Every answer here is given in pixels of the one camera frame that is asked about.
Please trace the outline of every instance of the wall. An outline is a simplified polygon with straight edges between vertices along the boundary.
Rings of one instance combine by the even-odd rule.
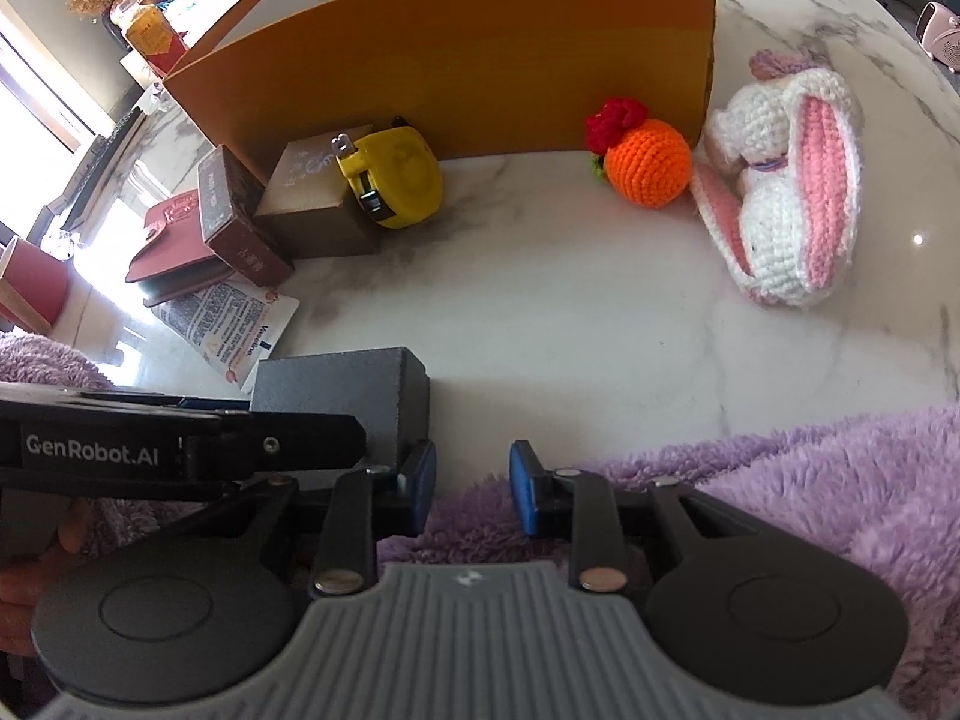
[[[120,66],[123,50],[102,25],[70,13],[66,0],[4,1],[104,111],[130,88],[133,79]]]
[[[0,32],[88,127],[104,137],[113,132],[113,119],[86,93],[77,79],[56,61],[56,57],[37,39],[37,35],[32,33],[6,0],[0,0]]]

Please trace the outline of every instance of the human hand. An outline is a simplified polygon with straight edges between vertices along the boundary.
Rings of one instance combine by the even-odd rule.
[[[15,560],[0,570],[0,652],[37,654],[30,639],[37,598],[80,564],[80,548],[92,518],[93,507],[76,499],[56,527],[53,543],[41,555]]]

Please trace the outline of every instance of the gray gripper base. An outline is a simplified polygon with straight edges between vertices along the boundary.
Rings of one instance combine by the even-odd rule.
[[[220,695],[166,709],[61,695],[44,720],[906,720],[879,689],[763,707],[680,671],[628,601],[570,589],[550,563],[387,569],[307,610],[286,649]]]

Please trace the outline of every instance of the crocheted bunny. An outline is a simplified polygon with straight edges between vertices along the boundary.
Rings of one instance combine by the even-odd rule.
[[[758,83],[707,120],[690,182],[733,279],[759,303],[809,306],[850,264],[860,207],[862,111],[846,82],[808,56],[760,52]],[[726,176],[737,176],[739,196]]]

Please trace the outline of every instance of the marble table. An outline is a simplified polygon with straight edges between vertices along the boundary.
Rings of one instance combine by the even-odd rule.
[[[866,193],[850,278],[800,312],[734,288],[689,197],[634,208],[584,153],[445,165],[445,208],[380,255],[298,264],[278,355],[409,346],[432,377],[444,488],[506,469],[763,432],[960,395],[960,104],[872,0],[719,0],[713,103],[762,47],[827,55],[866,111]],[[146,207],[195,185],[210,148],[153,114],[110,177],[58,336],[118,384],[236,394],[138,305],[123,275]]]

